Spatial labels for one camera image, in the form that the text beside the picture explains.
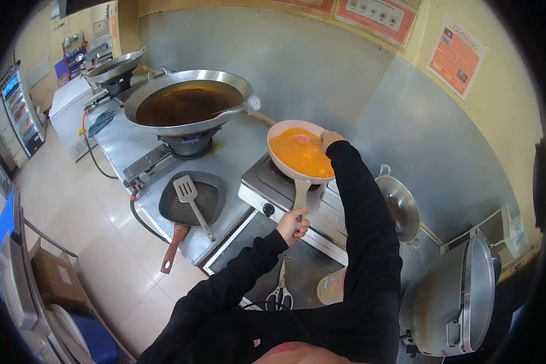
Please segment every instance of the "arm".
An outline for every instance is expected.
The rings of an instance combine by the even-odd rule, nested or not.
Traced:
[[[399,242],[394,221],[360,153],[345,140],[329,145],[348,230],[344,302],[379,299],[400,306]]]
[[[223,270],[199,282],[176,302],[168,324],[138,363],[174,362],[206,319],[238,305],[257,279],[275,267],[277,255],[287,248],[277,230],[264,239],[255,238],[252,248],[244,248]]]

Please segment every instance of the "cardboard box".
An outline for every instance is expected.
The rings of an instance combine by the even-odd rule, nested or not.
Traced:
[[[58,303],[64,308],[86,306],[83,287],[69,262],[40,248],[32,259],[32,270],[45,302]]]

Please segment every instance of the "pink spatula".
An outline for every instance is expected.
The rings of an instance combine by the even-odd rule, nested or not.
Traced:
[[[297,140],[301,144],[307,144],[307,143],[311,142],[311,143],[317,144],[319,146],[321,145],[321,139],[312,139],[308,135],[297,134],[297,135],[294,135],[293,137],[295,138],[295,140]]]

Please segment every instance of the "person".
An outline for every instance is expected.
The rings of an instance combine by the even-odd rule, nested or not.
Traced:
[[[348,268],[343,302],[304,310],[241,310],[243,295],[278,255],[307,232],[287,212],[220,272],[180,298],[138,363],[394,363],[400,309],[399,242],[379,187],[358,151],[335,132],[321,135],[345,212]]]

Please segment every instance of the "stainless steel counter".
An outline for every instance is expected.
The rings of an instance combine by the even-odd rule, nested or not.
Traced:
[[[98,115],[109,108],[117,107],[115,100],[100,105],[88,114],[94,122]],[[172,239],[174,223],[160,216],[160,195],[170,178],[180,171],[203,171],[215,174],[226,183],[226,203],[218,220],[211,225],[217,238],[210,242],[201,228],[191,228],[179,246],[179,251],[193,265],[199,264],[241,222],[252,208],[237,196],[240,178],[263,154],[267,152],[269,127],[248,115],[233,118],[213,137],[213,148],[207,155],[195,160],[177,160],[168,157],[160,162],[150,174],[144,175],[145,188],[137,195],[137,202],[153,225],[168,240]],[[122,171],[136,160],[160,145],[156,135],[144,133],[132,125],[123,110],[97,134],[97,140],[120,180]]]

